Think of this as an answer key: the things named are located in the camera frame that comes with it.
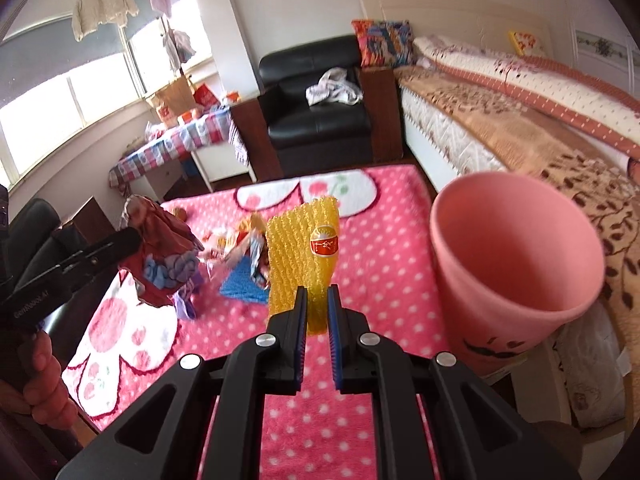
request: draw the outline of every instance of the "round label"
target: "round label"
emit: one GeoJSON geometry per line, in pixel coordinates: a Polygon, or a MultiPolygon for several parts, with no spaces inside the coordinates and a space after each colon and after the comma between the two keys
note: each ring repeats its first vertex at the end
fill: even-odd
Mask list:
{"type": "Polygon", "coordinates": [[[338,252],[338,235],[330,225],[316,227],[310,237],[311,252],[327,258],[338,252]]]}

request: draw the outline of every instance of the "metal rivet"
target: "metal rivet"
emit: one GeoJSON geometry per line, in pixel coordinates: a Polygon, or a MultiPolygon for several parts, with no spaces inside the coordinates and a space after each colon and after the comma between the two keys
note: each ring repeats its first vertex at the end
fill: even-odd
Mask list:
{"type": "Polygon", "coordinates": [[[380,336],[373,332],[365,332],[360,336],[360,342],[364,346],[375,346],[380,342],[380,336]]]}
{"type": "Polygon", "coordinates": [[[255,338],[255,343],[258,346],[273,346],[276,344],[276,336],[273,334],[260,334],[255,338]]]}
{"type": "Polygon", "coordinates": [[[436,355],[436,362],[440,366],[446,366],[447,368],[452,367],[454,364],[458,362],[456,356],[451,352],[440,352],[436,355]]]}
{"type": "Polygon", "coordinates": [[[187,354],[180,359],[180,366],[185,370],[193,370],[200,366],[202,358],[196,354],[187,354]]]}

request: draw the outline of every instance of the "pink blanket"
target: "pink blanket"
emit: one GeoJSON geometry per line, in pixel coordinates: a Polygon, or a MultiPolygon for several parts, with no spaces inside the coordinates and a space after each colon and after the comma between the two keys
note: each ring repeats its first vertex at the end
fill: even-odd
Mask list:
{"type": "MultiPolygon", "coordinates": [[[[344,306],[406,351],[446,349],[431,269],[430,200],[413,166],[390,166],[284,180],[165,205],[181,206],[196,236],[235,226],[250,210],[271,217],[322,194],[340,201],[340,253],[334,282],[344,306]]],[[[100,428],[106,427],[177,358],[229,354],[261,333],[267,307],[219,296],[210,284],[193,297],[196,321],[170,307],[138,304],[130,277],[116,277],[63,378],[100,428]]],[[[265,402],[262,479],[376,478],[369,396],[334,389],[328,336],[307,338],[296,397],[265,402]]]]}

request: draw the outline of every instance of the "pink trash can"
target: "pink trash can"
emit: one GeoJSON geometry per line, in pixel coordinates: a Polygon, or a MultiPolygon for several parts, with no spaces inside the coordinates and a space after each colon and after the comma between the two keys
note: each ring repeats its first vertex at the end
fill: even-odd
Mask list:
{"type": "Polygon", "coordinates": [[[433,204],[431,239],[450,347],[480,376],[580,317],[602,288],[604,254],[588,218],[529,176],[454,180],[433,204]]]}

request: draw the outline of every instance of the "blue towel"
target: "blue towel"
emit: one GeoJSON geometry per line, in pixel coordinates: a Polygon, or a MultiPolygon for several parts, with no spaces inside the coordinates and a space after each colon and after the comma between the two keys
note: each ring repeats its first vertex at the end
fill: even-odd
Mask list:
{"type": "Polygon", "coordinates": [[[266,304],[269,301],[269,289],[262,290],[251,280],[251,259],[248,256],[244,256],[228,275],[220,286],[220,294],[249,303],[266,304]]]}

